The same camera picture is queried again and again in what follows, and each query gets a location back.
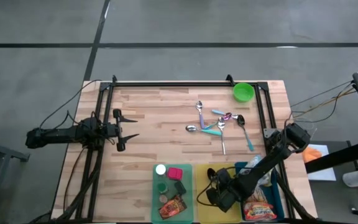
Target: yellow tray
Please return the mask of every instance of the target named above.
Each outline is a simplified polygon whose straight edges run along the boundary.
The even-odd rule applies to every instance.
[[[201,193],[205,187],[209,184],[209,179],[206,175],[208,168],[212,168],[218,171],[224,167],[233,167],[234,163],[224,164],[198,164],[195,165],[196,169],[196,189],[197,194]],[[228,172],[231,176],[236,173],[235,169],[229,169]],[[209,203],[205,192],[200,196],[200,201]],[[205,206],[197,203],[198,221],[200,223],[239,223],[241,222],[241,206],[239,202],[236,202],[226,213],[222,212],[218,207]]]

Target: green tray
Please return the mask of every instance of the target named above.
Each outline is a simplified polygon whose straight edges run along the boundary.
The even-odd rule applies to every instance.
[[[177,190],[174,186],[175,180],[170,180],[168,177],[159,177],[155,173],[155,167],[153,167],[153,200],[152,200],[152,223],[192,223],[194,219],[193,215],[193,168],[190,164],[165,164],[165,167],[175,167],[183,170],[182,184],[186,188],[186,193],[182,195],[182,199],[185,202],[187,208],[178,215],[163,220],[158,210],[163,206],[160,202],[160,192],[158,191],[157,185],[161,182],[165,182],[168,186],[168,192],[165,195],[170,200],[177,194]]]

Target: orange object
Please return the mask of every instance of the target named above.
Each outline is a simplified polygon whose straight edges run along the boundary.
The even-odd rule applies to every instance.
[[[322,155],[321,152],[319,152],[317,149],[313,149],[312,147],[308,146],[302,152],[302,156],[303,156],[303,162],[307,163],[320,158]]]

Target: white bottle cap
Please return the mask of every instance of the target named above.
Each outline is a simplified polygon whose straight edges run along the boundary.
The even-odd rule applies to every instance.
[[[155,168],[155,172],[156,172],[158,175],[164,175],[166,171],[167,171],[167,168],[165,168],[165,166],[162,165],[162,164],[158,165],[158,166]]]

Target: white paper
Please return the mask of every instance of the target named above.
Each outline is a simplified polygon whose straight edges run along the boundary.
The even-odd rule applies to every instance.
[[[313,149],[318,150],[321,152],[322,156],[326,156],[329,154],[327,146],[324,145],[314,145],[310,144],[309,147],[312,147]],[[325,170],[313,172],[311,174],[308,174],[309,180],[331,180],[336,181],[335,173],[333,168],[328,168]]]

